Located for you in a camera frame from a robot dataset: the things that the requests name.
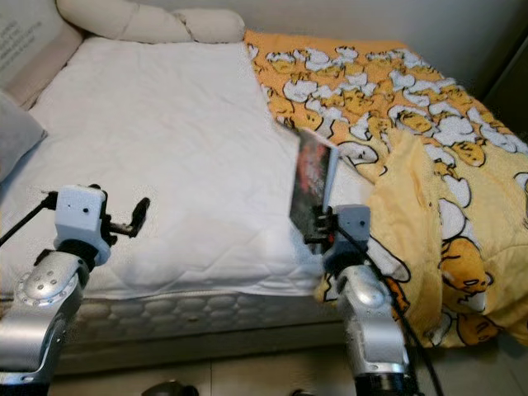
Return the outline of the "dark cover paperback book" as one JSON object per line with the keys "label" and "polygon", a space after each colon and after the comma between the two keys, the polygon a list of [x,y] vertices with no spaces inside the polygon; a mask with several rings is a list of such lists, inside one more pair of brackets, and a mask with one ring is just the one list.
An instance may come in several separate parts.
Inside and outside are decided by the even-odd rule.
{"label": "dark cover paperback book", "polygon": [[338,150],[335,144],[316,132],[297,129],[295,134],[299,143],[288,215],[303,235],[303,210],[306,207],[328,208],[338,166]]}

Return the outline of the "grey fleece pillow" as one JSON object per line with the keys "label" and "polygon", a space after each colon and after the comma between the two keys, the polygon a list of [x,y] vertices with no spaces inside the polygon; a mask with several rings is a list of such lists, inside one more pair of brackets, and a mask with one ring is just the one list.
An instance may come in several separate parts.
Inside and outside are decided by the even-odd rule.
{"label": "grey fleece pillow", "polygon": [[7,180],[22,156],[29,152],[48,132],[14,98],[0,91],[0,154],[1,181]]}

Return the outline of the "yellow cartoon egg blanket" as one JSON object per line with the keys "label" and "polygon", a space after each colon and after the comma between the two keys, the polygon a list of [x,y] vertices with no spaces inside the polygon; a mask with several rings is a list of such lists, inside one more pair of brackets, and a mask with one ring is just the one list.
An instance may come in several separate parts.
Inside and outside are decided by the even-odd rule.
{"label": "yellow cartoon egg blanket", "polygon": [[370,183],[367,250],[426,346],[528,347],[528,143],[398,41],[244,39],[276,120]]}

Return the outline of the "white quilted mattress bed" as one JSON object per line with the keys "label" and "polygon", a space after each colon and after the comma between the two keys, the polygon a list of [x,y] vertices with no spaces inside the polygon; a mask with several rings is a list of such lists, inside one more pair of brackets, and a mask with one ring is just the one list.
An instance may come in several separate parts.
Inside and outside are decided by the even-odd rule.
{"label": "white quilted mattress bed", "polygon": [[58,372],[335,346],[318,256],[288,218],[297,136],[242,43],[83,41],[31,108],[48,133],[2,184],[4,227],[49,190],[98,184],[142,233],[91,272]]}

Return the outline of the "dark robot left foot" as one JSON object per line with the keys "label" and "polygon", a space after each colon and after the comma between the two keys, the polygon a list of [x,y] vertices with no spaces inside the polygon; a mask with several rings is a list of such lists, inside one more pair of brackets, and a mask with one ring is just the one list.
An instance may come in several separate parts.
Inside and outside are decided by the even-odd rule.
{"label": "dark robot left foot", "polygon": [[140,396],[200,396],[200,392],[195,385],[170,379],[149,386]]}

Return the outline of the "beige printed headboard cushion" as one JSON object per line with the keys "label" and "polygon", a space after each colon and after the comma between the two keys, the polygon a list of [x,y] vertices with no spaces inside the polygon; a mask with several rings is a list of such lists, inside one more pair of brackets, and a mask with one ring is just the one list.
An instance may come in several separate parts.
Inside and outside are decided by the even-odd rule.
{"label": "beige printed headboard cushion", "polygon": [[0,0],[0,89],[29,110],[83,39],[55,0]]}

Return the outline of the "cream long bolster pillow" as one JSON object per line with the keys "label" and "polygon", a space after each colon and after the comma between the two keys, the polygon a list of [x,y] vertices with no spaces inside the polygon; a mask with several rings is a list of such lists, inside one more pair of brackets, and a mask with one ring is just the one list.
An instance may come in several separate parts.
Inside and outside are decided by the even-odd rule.
{"label": "cream long bolster pillow", "polygon": [[130,0],[55,0],[63,19],[111,40],[142,43],[192,41],[180,19],[154,5]]}

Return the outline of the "cream small round pillow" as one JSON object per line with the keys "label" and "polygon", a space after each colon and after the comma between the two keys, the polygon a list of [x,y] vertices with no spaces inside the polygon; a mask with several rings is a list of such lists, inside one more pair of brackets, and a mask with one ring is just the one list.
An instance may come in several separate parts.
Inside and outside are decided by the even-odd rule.
{"label": "cream small round pillow", "polygon": [[177,14],[191,37],[201,43],[234,43],[243,41],[245,36],[245,22],[234,11],[189,8]]}

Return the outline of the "dark bedside cabinet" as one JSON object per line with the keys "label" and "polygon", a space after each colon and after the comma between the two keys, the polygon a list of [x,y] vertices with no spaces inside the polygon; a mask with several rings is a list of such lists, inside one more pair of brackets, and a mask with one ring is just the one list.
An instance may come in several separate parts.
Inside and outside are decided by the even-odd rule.
{"label": "dark bedside cabinet", "polygon": [[505,127],[528,143],[528,42],[499,75],[485,103]]}

